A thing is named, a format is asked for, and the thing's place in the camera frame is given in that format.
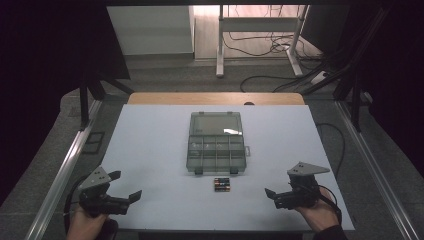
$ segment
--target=human hand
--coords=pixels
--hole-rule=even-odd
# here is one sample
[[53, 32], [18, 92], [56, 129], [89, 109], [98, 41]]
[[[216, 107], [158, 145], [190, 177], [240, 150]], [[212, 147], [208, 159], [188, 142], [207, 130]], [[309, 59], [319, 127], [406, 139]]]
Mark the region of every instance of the human hand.
[[[320, 192], [324, 197], [331, 200], [330, 193], [326, 189], [320, 187]], [[297, 207], [295, 210], [302, 214], [308, 225], [316, 233], [339, 225], [334, 209], [321, 199], [311, 208]]]
[[99, 235], [103, 223], [108, 220], [108, 215], [100, 214], [96, 218], [91, 217], [78, 205], [69, 226], [67, 240], [93, 240]]

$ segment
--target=clear plastic case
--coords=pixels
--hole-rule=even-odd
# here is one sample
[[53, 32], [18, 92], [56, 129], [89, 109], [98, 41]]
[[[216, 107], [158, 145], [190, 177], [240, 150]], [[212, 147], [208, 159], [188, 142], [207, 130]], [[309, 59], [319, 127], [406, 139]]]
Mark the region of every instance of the clear plastic case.
[[244, 172], [246, 153], [240, 113], [192, 113], [186, 166], [195, 174]]

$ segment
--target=metal frame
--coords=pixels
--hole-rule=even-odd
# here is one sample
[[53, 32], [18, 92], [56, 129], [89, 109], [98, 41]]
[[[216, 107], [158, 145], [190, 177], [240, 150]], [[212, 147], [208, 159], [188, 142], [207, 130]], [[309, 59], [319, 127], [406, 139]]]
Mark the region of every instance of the metal frame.
[[404, 239], [419, 240], [420, 237], [415, 231], [414, 226], [412, 226], [408, 214], [403, 208], [399, 198], [390, 187], [389, 182], [387, 181], [377, 160], [368, 147], [367, 142], [365, 141], [362, 134], [356, 131], [355, 126], [351, 123], [349, 109], [347, 108], [346, 104], [342, 104], [339, 101], [335, 101], [335, 104]]
[[380, 0], [62, 0], [64, 3], [105, 4], [107, 6], [187, 6], [187, 5], [349, 5], [376, 4]]
[[[110, 85], [116, 87], [117, 89], [123, 91], [124, 93], [131, 95], [135, 91], [131, 89], [130, 87], [118, 82], [116, 79], [108, 76], [107, 74], [103, 74], [101, 72], [96, 72], [98, 76], [103, 78], [103, 81], [109, 83]], [[88, 90], [90, 91], [91, 95], [95, 100], [103, 100], [106, 91], [103, 88], [100, 80], [93, 79], [87, 79], [86, 76], [83, 76], [81, 83], [80, 83], [80, 105], [81, 105], [81, 127], [80, 130], [84, 131], [84, 129], [88, 125], [89, 121], [89, 113], [88, 113]]]
[[44, 232], [46, 231], [47, 226], [52, 218], [53, 212], [60, 200], [60, 197], [65, 190], [72, 170], [74, 169], [78, 157], [82, 151], [82, 147], [84, 146], [84, 143], [87, 140], [88, 135], [93, 127], [100, 106], [101, 102], [97, 100], [94, 101], [91, 105], [90, 120], [88, 121], [87, 127], [77, 133], [74, 142], [66, 154], [62, 166], [60, 167], [56, 178], [54, 179], [53, 184], [46, 195], [46, 198], [44, 199], [31, 227], [29, 228], [25, 239], [32, 240], [41, 239], [43, 237]]
[[357, 50], [355, 51], [353, 57], [350, 59], [350, 62], [347, 63], [342, 69], [337, 71], [336, 73], [324, 78], [322, 81], [317, 84], [303, 90], [300, 92], [302, 95], [308, 95], [316, 90], [340, 79], [339, 84], [333, 92], [333, 96], [335, 100], [345, 100], [347, 95], [351, 90], [352, 93], [352, 114], [351, 114], [351, 122], [355, 126], [356, 130], [360, 132], [359, 127], [359, 107], [360, 107], [360, 94], [361, 94], [361, 86], [360, 86], [360, 75], [358, 73], [359, 63], [362, 60], [365, 51], [368, 49], [371, 41], [374, 39], [374, 36], [387, 14], [389, 13], [391, 7], [393, 6], [394, 1], [390, 3], [383, 4], [379, 7], [378, 13], [376, 14], [374, 20], [370, 24], [365, 36], [361, 40]]
[[224, 18], [224, 6], [219, 6], [219, 36], [216, 53], [216, 76], [224, 76], [224, 49], [222, 47], [224, 32], [293, 32], [293, 41], [286, 50], [289, 61], [296, 77], [303, 76], [299, 62], [296, 59], [296, 44], [305, 21], [309, 5], [305, 5], [299, 17], [287, 18], [251, 18], [227, 17]]

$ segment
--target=aa battery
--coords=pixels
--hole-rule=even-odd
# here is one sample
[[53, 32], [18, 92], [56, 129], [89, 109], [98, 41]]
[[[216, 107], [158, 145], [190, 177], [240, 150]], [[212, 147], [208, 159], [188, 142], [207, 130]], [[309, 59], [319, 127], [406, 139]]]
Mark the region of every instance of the aa battery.
[[215, 192], [229, 192], [231, 189], [229, 178], [214, 179]]

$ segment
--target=white tabletop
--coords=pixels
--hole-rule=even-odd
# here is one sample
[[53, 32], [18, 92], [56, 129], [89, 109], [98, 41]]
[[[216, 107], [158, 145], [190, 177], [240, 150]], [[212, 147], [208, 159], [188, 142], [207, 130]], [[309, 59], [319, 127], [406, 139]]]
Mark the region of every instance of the white tabletop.
[[[190, 116], [199, 111], [241, 114], [251, 156], [244, 173], [228, 175], [230, 192], [214, 191], [218, 175], [195, 176], [185, 166]], [[291, 191], [287, 170], [299, 161], [331, 169], [308, 106], [125, 105], [102, 166], [122, 171], [109, 195], [143, 190], [127, 215], [112, 217], [121, 229], [304, 232], [302, 216], [276, 209], [264, 190]], [[353, 230], [333, 173], [316, 179], [335, 193], [342, 227]]]

